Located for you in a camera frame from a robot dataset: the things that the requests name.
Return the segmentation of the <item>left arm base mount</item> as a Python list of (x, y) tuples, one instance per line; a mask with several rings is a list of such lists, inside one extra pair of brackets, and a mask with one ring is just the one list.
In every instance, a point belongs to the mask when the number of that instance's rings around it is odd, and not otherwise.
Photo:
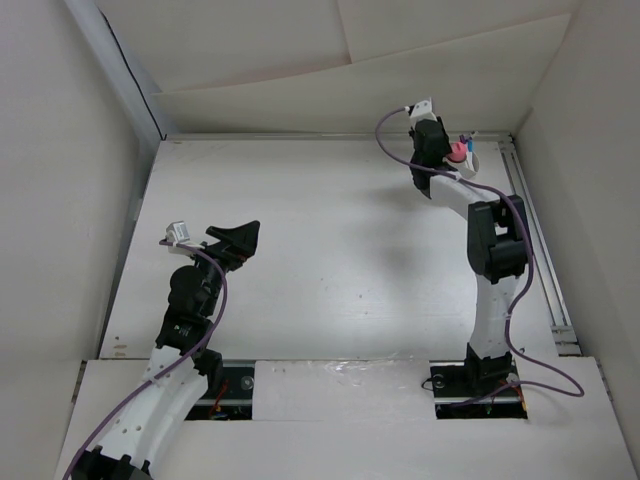
[(254, 362), (225, 361), (221, 380), (196, 402), (186, 420), (251, 420), (254, 387)]

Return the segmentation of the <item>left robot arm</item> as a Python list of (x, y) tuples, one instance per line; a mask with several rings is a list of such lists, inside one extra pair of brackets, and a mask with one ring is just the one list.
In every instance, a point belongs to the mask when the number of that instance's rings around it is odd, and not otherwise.
[(223, 359), (208, 344), (225, 312), (227, 276), (253, 257), (257, 220), (210, 226), (212, 242), (195, 243), (182, 221), (160, 245), (190, 262), (171, 275), (168, 306), (139, 385), (79, 447), (66, 479), (153, 479), (191, 409), (223, 385)]

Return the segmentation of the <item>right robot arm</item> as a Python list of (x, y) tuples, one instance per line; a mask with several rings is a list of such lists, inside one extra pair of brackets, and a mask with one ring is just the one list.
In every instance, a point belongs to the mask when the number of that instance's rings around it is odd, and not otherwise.
[(453, 152), (440, 118), (411, 127), (414, 185), (426, 197), (459, 214), (467, 222), (467, 259), (476, 275), (475, 324), (466, 347), (461, 377), (465, 387), (483, 394), (506, 379), (512, 364), (505, 339), (520, 277), (529, 263), (522, 199), (506, 196), (467, 180), (445, 157)]

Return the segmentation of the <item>pink cap small bottle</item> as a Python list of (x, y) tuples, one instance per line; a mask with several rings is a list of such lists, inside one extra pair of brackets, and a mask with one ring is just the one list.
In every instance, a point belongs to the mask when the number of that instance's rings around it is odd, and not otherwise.
[(467, 158), (468, 149), (465, 143), (455, 142), (451, 144), (451, 152), (447, 155), (450, 162), (460, 164)]

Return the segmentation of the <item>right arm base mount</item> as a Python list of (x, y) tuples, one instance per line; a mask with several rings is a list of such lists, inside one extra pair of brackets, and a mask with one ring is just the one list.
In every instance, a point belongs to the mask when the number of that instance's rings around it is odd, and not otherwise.
[(524, 395), (515, 364), (497, 377), (472, 384), (471, 374), (462, 361), (429, 363), (429, 374), (421, 387), (433, 394), (438, 420), (528, 418)]

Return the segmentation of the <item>purple cap white marker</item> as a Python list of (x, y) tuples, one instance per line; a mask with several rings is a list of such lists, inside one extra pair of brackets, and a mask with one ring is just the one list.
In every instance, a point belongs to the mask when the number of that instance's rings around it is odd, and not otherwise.
[(463, 135), (461, 134), (459, 136), (459, 141), (461, 144), (463, 144), (466, 148), (466, 156), (465, 156), (465, 163), (467, 164), (467, 167), (469, 169), (474, 169), (473, 166), (473, 162), (474, 162), (474, 152), (469, 152), (467, 149), (467, 137), (469, 136), (469, 134)]

